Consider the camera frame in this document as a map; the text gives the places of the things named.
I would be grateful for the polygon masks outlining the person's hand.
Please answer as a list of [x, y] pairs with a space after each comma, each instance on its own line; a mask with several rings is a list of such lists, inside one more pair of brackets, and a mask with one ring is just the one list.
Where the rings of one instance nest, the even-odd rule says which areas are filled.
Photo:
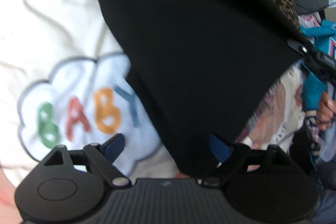
[[326, 92], [323, 92], [317, 110], [317, 127], [319, 130], [325, 131], [331, 127], [335, 112], [335, 101]]

